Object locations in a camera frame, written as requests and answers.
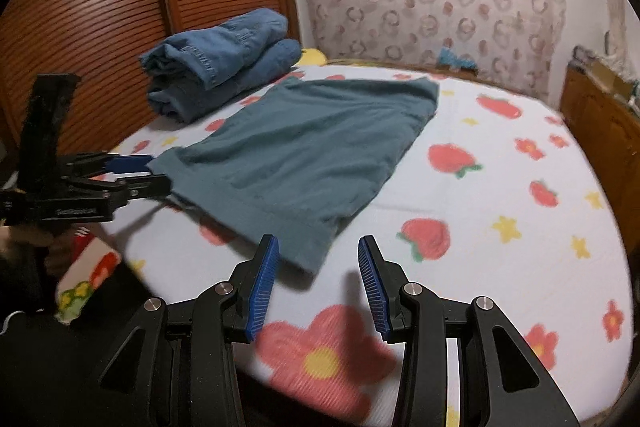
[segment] white bed sheet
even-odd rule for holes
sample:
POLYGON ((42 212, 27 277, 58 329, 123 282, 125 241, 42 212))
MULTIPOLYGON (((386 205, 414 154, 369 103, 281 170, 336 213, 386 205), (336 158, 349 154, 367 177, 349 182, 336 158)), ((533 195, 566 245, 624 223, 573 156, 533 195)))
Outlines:
MULTIPOLYGON (((401 82, 425 75, 310 66, 298 76, 401 82)), ((330 415, 390 425, 403 345, 386 346, 373 328, 356 254, 358 239, 372 234, 387 260, 439 296, 494 299, 539 353, 577 417, 588 419, 618 395, 632 341, 626 255, 606 197, 578 144, 545 105, 432 78, 440 84, 436 116, 379 195, 338 235, 318 275, 310 279, 293 269, 280 274, 257 349, 238 346, 236 361, 330 415)), ((252 100, 183 128, 156 120, 116 151, 158 155, 187 146, 252 100)), ((201 224, 153 201, 130 203, 104 228, 168 303, 195 298, 228 279, 254 251, 214 223, 201 224)), ((453 426, 459 380, 455 346, 449 347, 453 426)))

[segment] yellow pillow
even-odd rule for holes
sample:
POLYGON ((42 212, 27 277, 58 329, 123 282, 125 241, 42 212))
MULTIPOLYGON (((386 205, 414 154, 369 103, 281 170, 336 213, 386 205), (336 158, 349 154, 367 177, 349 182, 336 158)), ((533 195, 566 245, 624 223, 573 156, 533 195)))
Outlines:
POLYGON ((304 48, 302 50, 302 57, 296 64, 296 66, 324 66, 326 64, 326 57, 320 50, 314 48, 304 48))

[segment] metal screw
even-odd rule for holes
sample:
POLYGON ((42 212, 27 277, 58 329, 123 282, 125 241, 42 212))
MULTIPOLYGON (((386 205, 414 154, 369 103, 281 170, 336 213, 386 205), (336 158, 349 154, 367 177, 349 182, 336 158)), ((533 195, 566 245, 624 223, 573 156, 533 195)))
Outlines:
POLYGON ((229 295, 234 290, 234 286, 230 282, 219 282, 213 289, 218 295, 229 295))
POLYGON ((481 310, 490 310, 494 307, 494 302, 489 297, 478 297, 476 304, 481 310))
POLYGON ((422 286, 420 286, 417 282, 408 282, 407 284, 402 286, 402 289, 409 295, 420 295, 422 293, 422 286))
POLYGON ((160 306, 162 306, 162 301, 158 297, 151 297, 145 301, 145 310, 148 312, 154 312, 160 306))

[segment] folded denim shirt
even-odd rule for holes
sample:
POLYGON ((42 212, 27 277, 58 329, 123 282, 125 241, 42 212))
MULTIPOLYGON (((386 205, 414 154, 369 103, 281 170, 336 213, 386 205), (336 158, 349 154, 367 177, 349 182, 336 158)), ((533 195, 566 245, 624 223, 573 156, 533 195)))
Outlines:
POLYGON ((205 90, 194 82, 171 82, 165 75, 156 76, 151 80, 147 99, 156 113, 180 123, 191 123, 222 107, 243 91, 255 89, 288 73, 301 55, 298 41, 284 39, 267 48, 251 66, 213 89, 205 90))
POLYGON ((212 89, 283 39, 287 25, 285 16, 259 8, 213 28, 167 37, 142 55, 140 64, 154 78, 162 75, 172 84, 191 83, 212 89))

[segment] wooden dresser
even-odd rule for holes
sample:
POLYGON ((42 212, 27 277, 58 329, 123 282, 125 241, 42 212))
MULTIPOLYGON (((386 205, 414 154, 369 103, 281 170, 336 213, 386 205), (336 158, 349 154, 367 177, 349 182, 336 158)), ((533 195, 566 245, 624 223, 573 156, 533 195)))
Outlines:
POLYGON ((615 213, 627 254, 640 246, 640 120, 570 65, 560 110, 615 213))

